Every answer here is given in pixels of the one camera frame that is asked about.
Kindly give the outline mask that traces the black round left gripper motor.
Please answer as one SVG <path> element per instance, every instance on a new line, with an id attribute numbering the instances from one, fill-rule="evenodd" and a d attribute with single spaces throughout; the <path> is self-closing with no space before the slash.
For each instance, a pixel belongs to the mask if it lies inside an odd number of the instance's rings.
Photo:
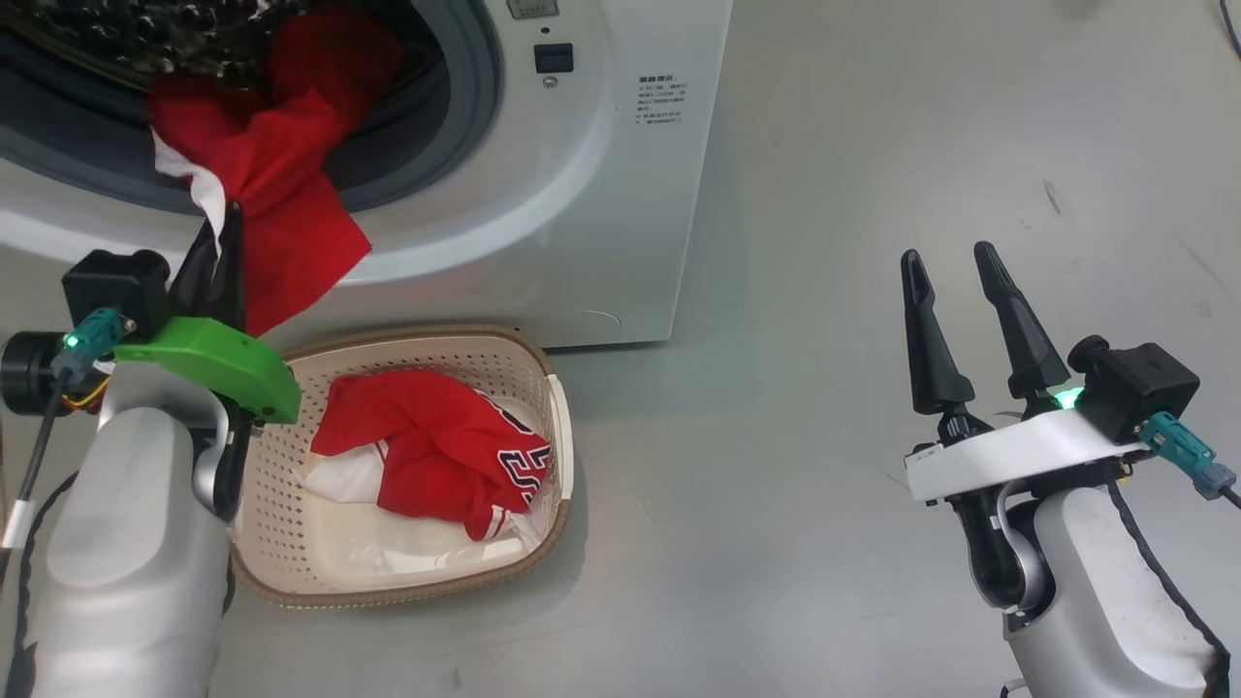
<path id="1" fill-rule="evenodd" d="M 71 414 L 63 397 L 55 397 L 50 361 L 63 348 L 63 333 L 19 332 L 0 349 L 0 401 L 19 416 L 36 417 L 50 402 L 57 416 Z"/>

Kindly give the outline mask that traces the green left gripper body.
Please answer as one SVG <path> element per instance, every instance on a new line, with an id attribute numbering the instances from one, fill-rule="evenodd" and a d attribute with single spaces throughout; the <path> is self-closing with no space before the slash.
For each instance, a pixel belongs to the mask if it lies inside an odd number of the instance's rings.
<path id="1" fill-rule="evenodd" d="M 211 318 L 172 317 L 150 342 L 115 345 L 114 358 L 155 363 L 266 424 L 297 424 L 302 414 L 302 388 L 279 353 Z"/>

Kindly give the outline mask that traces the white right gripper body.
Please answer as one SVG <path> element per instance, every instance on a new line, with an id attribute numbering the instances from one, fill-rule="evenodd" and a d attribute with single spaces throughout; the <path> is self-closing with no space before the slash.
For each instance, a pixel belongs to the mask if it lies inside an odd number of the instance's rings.
<path id="1" fill-rule="evenodd" d="M 1104 436 L 1077 409 L 1059 409 L 1024 424 L 989 428 L 964 402 L 941 402 L 937 441 L 905 456 L 906 486 L 917 502 L 987 491 L 1100 460 L 1143 460 L 1136 438 Z"/>

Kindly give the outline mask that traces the red and white garment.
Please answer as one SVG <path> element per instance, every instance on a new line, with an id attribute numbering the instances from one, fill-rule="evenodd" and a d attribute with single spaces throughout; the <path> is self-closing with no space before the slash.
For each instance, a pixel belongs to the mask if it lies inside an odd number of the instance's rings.
<path id="1" fill-rule="evenodd" d="M 158 171 L 187 180 L 216 233 L 240 205 L 249 335 L 309 309 L 371 250 L 324 163 L 364 123 L 402 53 L 379 19 L 325 0 L 276 31 L 263 92 L 185 75 L 151 84 Z"/>

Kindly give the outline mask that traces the cream perforated laundry basket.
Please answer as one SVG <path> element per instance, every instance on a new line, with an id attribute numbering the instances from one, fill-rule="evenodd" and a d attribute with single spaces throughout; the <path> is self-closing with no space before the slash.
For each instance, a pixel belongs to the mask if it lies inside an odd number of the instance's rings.
<path id="1" fill-rule="evenodd" d="M 553 363 L 530 337 L 496 325 L 422 325 L 288 350 L 302 386 L 297 424 L 251 440 L 232 568 L 283 607 L 376 607 L 509 582 L 537 566 L 567 529 L 575 494 L 570 405 Z M 371 504 L 329 502 L 302 486 L 330 384 L 346 374 L 429 369 L 495 397 L 550 440 L 550 476 L 522 533 L 473 542 L 459 525 L 410 520 Z"/>

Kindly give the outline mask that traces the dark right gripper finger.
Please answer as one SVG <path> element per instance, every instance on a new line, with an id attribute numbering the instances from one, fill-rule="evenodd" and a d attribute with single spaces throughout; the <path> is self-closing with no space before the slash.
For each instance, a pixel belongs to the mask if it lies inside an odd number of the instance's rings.
<path id="1" fill-rule="evenodd" d="M 921 255 L 908 250 L 903 274 L 903 319 L 913 410 L 922 415 L 962 414 L 974 400 L 970 380 L 956 366 L 934 312 L 934 286 Z"/>
<path id="2" fill-rule="evenodd" d="M 1051 400 L 1051 390 L 1069 380 L 1069 370 L 1047 332 L 1029 306 L 1028 297 L 1011 279 L 997 247 L 988 241 L 974 245 L 973 257 L 980 291 L 997 309 L 1001 339 L 1009 361 L 1006 388 L 1011 397 Z"/>

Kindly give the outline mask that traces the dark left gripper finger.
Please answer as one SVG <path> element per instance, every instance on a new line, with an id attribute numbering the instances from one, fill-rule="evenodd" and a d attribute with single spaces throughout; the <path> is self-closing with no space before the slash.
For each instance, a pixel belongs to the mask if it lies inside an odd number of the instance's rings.
<path id="1" fill-rule="evenodd" d="M 172 284 L 170 284 L 170 308 L 172 315 L 200 315 L 201 306 L 211 291 L 213 270 L 217 265 L 217 235 L 208 220 L 204 221 Z"/>
<path id="2" fill-rule="evenodd" d="M 244 332 L 243 233 L 242 207 L 240 202 L 230 202 L 222 231 L 217 236 L 217 260 L 208 287 L 208 318 L 236 332 Z"/>

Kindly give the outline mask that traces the red jersey with number print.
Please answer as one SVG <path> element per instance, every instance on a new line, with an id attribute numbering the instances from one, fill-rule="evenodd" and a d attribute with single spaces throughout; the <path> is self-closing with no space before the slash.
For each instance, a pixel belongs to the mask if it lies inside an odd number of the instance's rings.
<path id="1" fill-rule="evenodd" d="M 302 489 L 330 573 L 439 582 L 536 551 L 553 465 L 508 397 L 408 369 L 333 383 Z"/>

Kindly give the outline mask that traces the white front-load washing machine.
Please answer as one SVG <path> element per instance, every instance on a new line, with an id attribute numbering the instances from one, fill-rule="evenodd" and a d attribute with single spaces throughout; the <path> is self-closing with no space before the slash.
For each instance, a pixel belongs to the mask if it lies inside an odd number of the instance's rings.
<path id="1" fill-rule="evenodd" d="M 324 164 L 371 250 L 267 342 L 439 320 L 541 347 L 670 337 L 733 0 L 0 0 L 0 256 L 180 265 L 204 212 L 156 171 L 151 84 L 271 96 L 276 35 L 328 9 L 400 42 Z"/>

